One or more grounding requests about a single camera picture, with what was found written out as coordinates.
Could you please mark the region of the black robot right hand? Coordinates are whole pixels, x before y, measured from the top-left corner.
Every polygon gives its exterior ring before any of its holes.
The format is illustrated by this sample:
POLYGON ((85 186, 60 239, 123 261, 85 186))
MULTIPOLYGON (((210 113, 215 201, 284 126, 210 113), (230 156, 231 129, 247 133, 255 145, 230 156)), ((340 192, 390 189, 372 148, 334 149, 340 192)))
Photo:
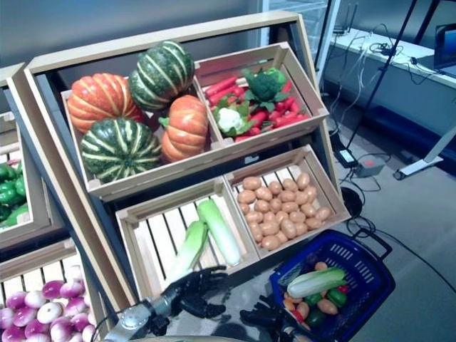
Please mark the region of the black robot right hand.
POLYGON ((265 328, 278 333, 285 322, 285 310, 277 305, 271 296, 260 295, 251 310, 242 309, 240 319, 247 325, 265 328))

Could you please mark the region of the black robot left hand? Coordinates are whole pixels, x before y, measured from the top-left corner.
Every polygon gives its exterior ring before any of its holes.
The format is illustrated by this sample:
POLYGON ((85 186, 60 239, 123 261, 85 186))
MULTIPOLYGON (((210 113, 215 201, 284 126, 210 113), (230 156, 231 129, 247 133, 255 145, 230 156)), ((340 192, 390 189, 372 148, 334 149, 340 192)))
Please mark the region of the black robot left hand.
POLYGON ((170 315, 177 316, 181 311, 198 318, 214 318, 226 311, 223 304, 211 304, 204 295, 218 289, 227 279, 225 265, 213 266, 193 271, 172 282, 162 293, 170 305, 170 315))

